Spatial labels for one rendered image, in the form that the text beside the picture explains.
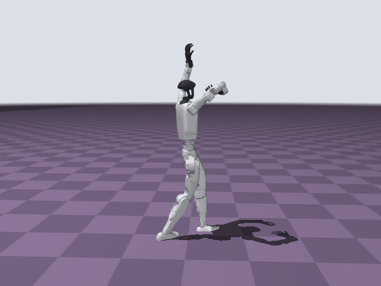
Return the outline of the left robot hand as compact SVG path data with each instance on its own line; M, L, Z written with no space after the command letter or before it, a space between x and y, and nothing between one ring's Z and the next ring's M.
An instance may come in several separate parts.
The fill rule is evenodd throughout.
M192 43L189 43L185 46L185 57L186 57L186 63L189 64L189 67L191 68L193 66L192 64L192 60L191 60L191 55L193 53L193 50L190 52L191 50L191 47L192 47Z

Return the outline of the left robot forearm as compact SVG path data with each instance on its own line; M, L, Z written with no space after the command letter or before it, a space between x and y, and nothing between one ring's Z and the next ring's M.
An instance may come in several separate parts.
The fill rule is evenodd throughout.
M192 66L192 67L193 67L193 66ZM181 81L183 81L183 80L189 80L189 77L190 77L190 75L191 75L191 71L192 71L192 67L190 68L190 67L189 67L189 64L186 63L186 67L185 67L185 69L184 69L183 77L182 77Z

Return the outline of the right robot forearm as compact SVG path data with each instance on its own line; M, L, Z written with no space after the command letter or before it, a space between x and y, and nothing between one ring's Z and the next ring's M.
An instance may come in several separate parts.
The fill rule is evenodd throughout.
M220 91L223 91L224 94L222 95L225 95L228 93L228 89L226 88L226 83L225 82L218 82L218 84L216 84L215 86L211 87L208 91L210 91L214 94L214 95L217 95ZM204 95L208 92L206 91L204 93Z

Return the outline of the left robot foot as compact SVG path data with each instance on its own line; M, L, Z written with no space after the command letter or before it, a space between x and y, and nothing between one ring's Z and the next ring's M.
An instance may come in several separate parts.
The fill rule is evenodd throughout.
M215 231L217 229L219 229L220 227L219 226L211 226L211 225L207 225L206 224L206 227L197 227L196 231L208 231L208 232L211 232L211 231Z

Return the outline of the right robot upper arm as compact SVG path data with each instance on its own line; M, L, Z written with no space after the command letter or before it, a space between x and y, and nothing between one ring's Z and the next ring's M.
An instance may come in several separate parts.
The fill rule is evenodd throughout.
M190 112L191 115L195 115L199 109L207 102L211 101L214 98L214 94L210 91L208 91L203 97L198 98L195 102L191 103L187 107L187 111Z

